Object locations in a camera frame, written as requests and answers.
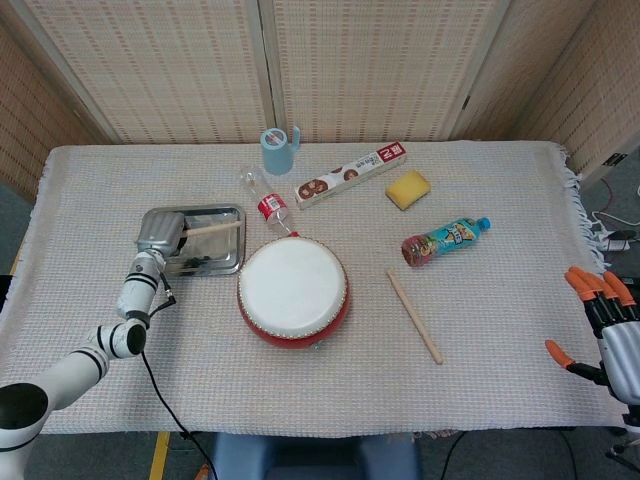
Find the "right silver orange-tipped robot hand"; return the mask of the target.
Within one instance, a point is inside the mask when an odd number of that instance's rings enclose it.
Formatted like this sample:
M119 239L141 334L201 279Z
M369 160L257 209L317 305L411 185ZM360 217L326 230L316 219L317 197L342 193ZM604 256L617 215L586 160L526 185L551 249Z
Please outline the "right silver orange-tipped robot hand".
M575 361L551 339L545 341L547 352L561 368L608 387L621 403L640 406L640 306L612 272L597 276L572 266L565 280L583 303L601 365Z

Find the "left silver black-fingered robot hand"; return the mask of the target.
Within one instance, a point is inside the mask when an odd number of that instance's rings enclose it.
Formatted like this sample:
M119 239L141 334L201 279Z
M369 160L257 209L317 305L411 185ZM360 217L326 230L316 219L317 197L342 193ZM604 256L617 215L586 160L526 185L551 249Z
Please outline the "left silver black-fingered robot hand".
M141 220L136 239L138 252L155 250L164 258L176 255L185 228L185 215L180 211L149 210Z

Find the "wooden drumstick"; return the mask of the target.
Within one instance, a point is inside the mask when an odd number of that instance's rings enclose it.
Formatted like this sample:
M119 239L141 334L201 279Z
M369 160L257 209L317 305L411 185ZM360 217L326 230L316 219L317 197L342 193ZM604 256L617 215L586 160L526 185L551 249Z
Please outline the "wooden drumstick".
M191 228L191 229L184 230L182 232L182 236L184 238L188 238L188 237L194 237L199 235L207 235L207 234L226 231L229 229L235 229L237 227L240 227L241 225L242 225L241 221L235 221L235 222L210 225L206 227Z
M398 277L395 275L395 273L393 272L392 269L387 269L386 270L386 276L389 279L394 291L396 292L396 295L398 296L399 300L401 301L404 309L406 310L407 314L409 315L409 318L411 319L412 323L414 324L416 330L418 331L420 337L422 338L427 350L429 351L433 361L437 364L437 365L442 365L444 363L444 357L442 355L442 353L440 352L440 350L438 349L438 347L436 346L435 342L433 341L431 334L428 330L428 328L426 327L426 324L422 321L416 307L413 305L413 303L411 302L411 300L409 299L405 289L403 288L403 286L401 285L401 282L399 281Z

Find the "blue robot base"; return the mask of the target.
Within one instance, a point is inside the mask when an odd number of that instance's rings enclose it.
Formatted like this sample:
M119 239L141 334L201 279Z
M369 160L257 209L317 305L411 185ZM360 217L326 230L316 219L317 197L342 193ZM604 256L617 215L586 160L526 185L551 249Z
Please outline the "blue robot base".
M410 433L303 438L218 433L207 480L422 480Z

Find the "rectangular steel tray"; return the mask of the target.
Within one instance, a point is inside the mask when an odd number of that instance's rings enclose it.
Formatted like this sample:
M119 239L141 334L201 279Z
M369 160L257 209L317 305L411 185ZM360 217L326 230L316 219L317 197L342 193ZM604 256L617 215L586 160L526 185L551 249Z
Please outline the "rectangular steel tray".
M164 258L165 275L219 276L236 273L245 257L246 215L236 204L222 203L200 206L153 208L180 211L185 215L185 228L241 221L242 225L222 232L184 238L176 255Z

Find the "black tripod stand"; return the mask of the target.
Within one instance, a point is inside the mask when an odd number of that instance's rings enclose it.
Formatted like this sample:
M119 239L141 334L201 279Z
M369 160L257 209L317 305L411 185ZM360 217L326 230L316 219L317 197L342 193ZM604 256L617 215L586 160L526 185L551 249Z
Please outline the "black tripod stand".
M605 452L605 457L640 475L640 431L628 431L623 439Z

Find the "clear red-labelled plastic bottle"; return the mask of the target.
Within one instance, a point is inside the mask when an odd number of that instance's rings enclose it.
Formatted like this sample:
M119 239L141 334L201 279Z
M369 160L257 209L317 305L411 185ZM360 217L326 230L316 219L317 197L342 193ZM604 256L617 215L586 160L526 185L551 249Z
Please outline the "clear red-labelled plastic bottle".
M241 185L247 190L267 227L278 237L299 235L288 205L280 194L268 183L259 169L243 168Z

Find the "white woven tablecloth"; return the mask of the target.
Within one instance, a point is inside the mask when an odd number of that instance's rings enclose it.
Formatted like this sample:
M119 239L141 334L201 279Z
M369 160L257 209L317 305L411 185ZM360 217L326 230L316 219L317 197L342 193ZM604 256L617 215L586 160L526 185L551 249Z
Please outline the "white woven tablecloth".
M432 192L406 211L385 196L395 168L306 210L300 232L346 269L350 312L319 346L267 344L239 312L234 276L177 278L145 357L53 414L49 433L165 430L344 437L359 434L617 425L602 387L560 369L552 338L578 360L599 352L566 283L594 270L565 150L551 142L409 143L406 169ZM116 300L146 211L233 202L246 249L273 239L239 182L256 145L59 147L48 157L9 298L0 312L0 385L26 381L117 320ZM488 217L473 244L409 266L402 242ZM394 291L392 269L444 357L437 365Z

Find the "red drum with white skin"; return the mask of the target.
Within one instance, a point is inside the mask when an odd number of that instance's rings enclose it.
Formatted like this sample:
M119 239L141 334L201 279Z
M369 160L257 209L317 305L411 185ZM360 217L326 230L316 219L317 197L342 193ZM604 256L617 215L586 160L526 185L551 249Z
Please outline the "red drum with white skin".
M333 251L295 236L256 250L239 273L236 293L248 328L288 349L312 347L331 336L351 302L346 270Z

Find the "bamboo folding screen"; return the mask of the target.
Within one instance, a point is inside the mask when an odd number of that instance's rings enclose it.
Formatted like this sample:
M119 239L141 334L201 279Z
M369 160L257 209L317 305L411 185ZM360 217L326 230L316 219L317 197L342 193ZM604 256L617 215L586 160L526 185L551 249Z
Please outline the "bamboo folding screen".
M65 145L640 148L640 0L0 0L0 185Z

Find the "long white red-ended wrap box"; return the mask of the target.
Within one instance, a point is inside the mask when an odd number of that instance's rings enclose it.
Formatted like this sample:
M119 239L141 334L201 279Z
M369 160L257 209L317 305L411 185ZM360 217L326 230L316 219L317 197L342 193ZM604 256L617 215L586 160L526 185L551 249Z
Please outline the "long white red-ended wrap box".
M303 182L295 189L297 206L303 210L376 175L402 165L407 149L400 142L387 144L326 174Z

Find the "colourful blue-capped drink bottle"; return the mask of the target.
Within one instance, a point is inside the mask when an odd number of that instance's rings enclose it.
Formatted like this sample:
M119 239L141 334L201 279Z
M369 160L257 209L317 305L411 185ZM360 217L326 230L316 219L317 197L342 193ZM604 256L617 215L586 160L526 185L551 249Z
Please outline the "colourful blue-capped drink bottle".
M488 217L460 218L427 233L411 236L401 244L401 253L411 267L421 267L437 256L475 243L491 228Z

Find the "yellow sponge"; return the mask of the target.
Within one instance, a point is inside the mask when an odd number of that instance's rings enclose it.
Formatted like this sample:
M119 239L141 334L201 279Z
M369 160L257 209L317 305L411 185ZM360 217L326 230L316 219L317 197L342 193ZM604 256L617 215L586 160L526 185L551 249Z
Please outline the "yellow sponge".
M431 192L431 183L417 170L410 170L385 188L387 198L401 211Z

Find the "light blue plastic mug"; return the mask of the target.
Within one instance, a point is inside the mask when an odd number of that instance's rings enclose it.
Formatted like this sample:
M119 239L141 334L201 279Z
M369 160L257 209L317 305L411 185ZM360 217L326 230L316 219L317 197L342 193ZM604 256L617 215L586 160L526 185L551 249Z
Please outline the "light blue plastic mug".
M264 169L272 175L288 173L294 164L294 156L300 148L301 131L293 127L292 140L279 128L269 128L260 135Z

